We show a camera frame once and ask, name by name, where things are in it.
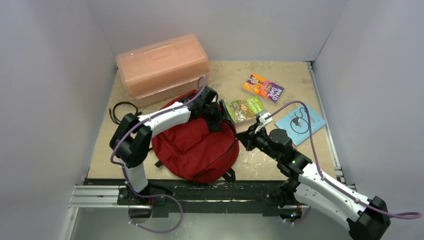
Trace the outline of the green Treehouse paperback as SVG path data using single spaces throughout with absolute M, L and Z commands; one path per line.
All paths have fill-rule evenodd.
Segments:
M 254 120 L 256 114 L 264 110 L 257 96 L 225 102 L 225 107 L 234 124 Z

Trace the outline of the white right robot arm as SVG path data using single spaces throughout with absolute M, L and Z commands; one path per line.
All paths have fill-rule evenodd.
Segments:
M 382 238 L 391 221 L 380 213 L 387 210 L 381 198 L 369 198 L 319 172 L 310 158 L 293 147 L 285 130 L 267 133 L 265 128 L 256 131 L 256 127 L 254 124 L 237 133 L 236 138 L 246 150 L 259 149 L 277 162 L 277 168 L 288 180 L 280 191 L 284 202 L 309 205 L 339 223 L 353 240 Z

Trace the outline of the Roald Dahl Charlie paperback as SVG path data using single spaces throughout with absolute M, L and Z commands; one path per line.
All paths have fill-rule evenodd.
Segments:
M 285 90 L 284 87 L 277 83 L 267 80 L 255 73 L 250 75 L 241 86 L 241 89 L 246 93 L 263 98 L 273 104 L 278 102 Z

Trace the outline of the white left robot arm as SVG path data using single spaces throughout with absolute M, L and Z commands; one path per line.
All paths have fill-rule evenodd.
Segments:
M 122 168 L 138 205 L 149 199 L 144 161 L 150 152 L 184 180 L 208 184 L 219 178 L 236 179 L 233 165 L 239 155 L 236 128 L 217 92 L 204 86 L 183 94 L 159 111 L 126 114 L 110 140 L 111 162 Z

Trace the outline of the red backpack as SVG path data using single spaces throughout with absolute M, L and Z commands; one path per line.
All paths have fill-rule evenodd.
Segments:
M 203 118 L 174 126 L 152 138 L 157 168 L 165 166 L 187 181 L 208 184 L 219 178 L 236 180 L 232 166 L 239 155 L 236 128 L 222 124 L 224 132 L 209 132 Z

